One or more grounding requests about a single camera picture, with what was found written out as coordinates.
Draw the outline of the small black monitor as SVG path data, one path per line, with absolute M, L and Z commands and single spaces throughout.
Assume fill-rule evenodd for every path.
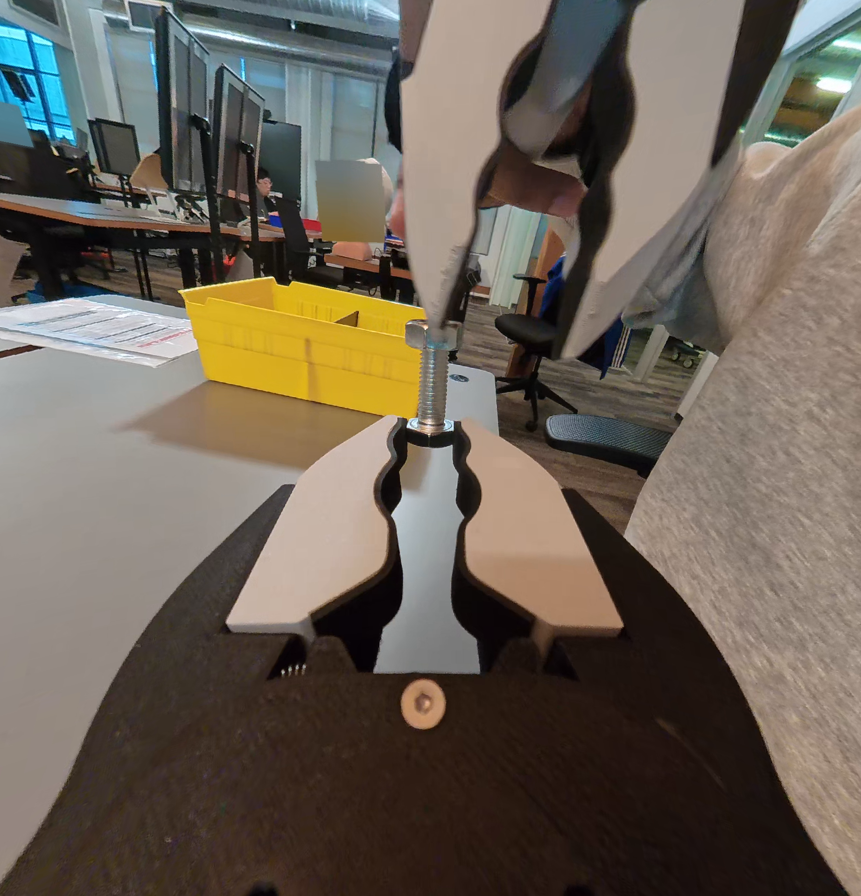
M 88 128 L 100 172 L 131 177 L 141 160 L 134 126 L 94 118 L 88 120 Z

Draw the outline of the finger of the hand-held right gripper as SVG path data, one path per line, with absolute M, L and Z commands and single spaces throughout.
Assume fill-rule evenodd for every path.
M 502 142 L 502 92 L 539 42 L 551 2 L 402 3 L 402 191 L 414 287 L 447 322 Z
M 681 230 L 708 178 L 744 2 L 642 2 L 628 25 L 632 123 L 581 205 L 608 220 L 597 246 L 581 235 L 564 286 L 556 357 L 578 357 L 622 314 Z

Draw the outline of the dark computer monitor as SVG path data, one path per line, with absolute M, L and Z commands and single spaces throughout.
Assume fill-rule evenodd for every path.
M 161 174 L 173 193 L 205 191 L 201 131 L 209 120 L 209 53 L 168 8 L 155 21 Z
M 212 140 L 219 196 L 249 203 L 248 171 L 258 166 L 266 100 L 226 64 L 215 72 Z

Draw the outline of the brown document board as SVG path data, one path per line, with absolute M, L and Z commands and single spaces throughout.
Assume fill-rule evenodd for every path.
M 145 155 L 129 178 L 135 190 L 167 193 L 168 185 L 162 174 L 162 163 L 159 150 Z

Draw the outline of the person's right forearm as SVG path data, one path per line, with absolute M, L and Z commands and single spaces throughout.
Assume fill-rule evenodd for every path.
M 861 104 L 730 157 L 623 314 L 720 354 L 747 330 L 861 322 Z

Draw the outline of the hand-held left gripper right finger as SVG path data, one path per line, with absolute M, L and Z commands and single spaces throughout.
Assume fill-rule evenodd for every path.
M 455 424 L 453 611 L 491 671 L 507 644 L 546 659 L 562 637 L 617 637 L 623 620 L 556 479 L 475 420 Z

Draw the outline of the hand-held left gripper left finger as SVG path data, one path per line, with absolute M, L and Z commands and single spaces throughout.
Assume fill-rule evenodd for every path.
M 402 604 L 393 510 L 402 499 L 404 419 L 386 416 L 297 480 L 226 618 L 239 634 L 339 639 L 373 671 Z

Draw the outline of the black flat monitor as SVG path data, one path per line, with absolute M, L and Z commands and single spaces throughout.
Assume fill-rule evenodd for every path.
M 269 173 L 275 194 L 301 203 L 301 126 L 275 121 L 263 123 L 259 164 Z

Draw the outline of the person's light sweater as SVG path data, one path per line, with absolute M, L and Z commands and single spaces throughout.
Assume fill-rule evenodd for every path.
M 813 249 L 730 342 L 626 536 L 713 637 L 861 894 L 861 214 Z

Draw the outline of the yellow plastic bin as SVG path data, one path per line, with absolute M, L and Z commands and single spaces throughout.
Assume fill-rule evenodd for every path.
M 413 418 L 420 352 L 405 325 L 424 312 L 271 277 L 181 289 L 205 377 L 376 416 Z

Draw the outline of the steel hex nut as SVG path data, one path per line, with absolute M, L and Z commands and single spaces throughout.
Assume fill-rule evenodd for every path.
M 445 322 L 434 326 L 425 319 L 407 321 L 404 329 L 405 344 L 419 351 L 458 351 L 462 344 L 463 325 Z

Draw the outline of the blue jacket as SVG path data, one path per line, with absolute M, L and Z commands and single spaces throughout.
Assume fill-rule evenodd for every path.
M 563 253 L 558 261 L 549 269 L 548 280 L 541 299 L 540 316 L 554 324 L 560 306 L 560 298 L 564 285 L 564 263 L 567 255 Z M 616 318 L 593 344 L 578 356 L 577 360 L 596 369 L 603 379 L 614 364 L 615 354 L 623 338 L 625 326 L 620 317 Z

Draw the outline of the wooden office desk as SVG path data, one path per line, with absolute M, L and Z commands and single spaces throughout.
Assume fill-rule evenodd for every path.
M 224 275 L 207 224 L 153 216 L 133 208 L 9 194 L 0 194 L 0 224 L 28 244 L 45 300 L 66 296 L 58 254 L 59 241 L 69 238 L 141 254 L 173 250 L 178 254 L 183 288 L 220 282 Z

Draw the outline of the laminated paper sheet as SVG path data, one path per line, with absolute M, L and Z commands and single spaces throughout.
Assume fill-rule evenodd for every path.
M 147 367 L 198 349 L 188 319 L 86 298 L 0 308 L 0 340 Z

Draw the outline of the steel bolt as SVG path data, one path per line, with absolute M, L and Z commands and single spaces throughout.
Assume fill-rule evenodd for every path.
M 455 436 L 455 424 L 447 419 L 449 363 L 457 351 L 420 351 L 418 405 L 405 433 L 410 443 L 422 447 L 447 447 Z

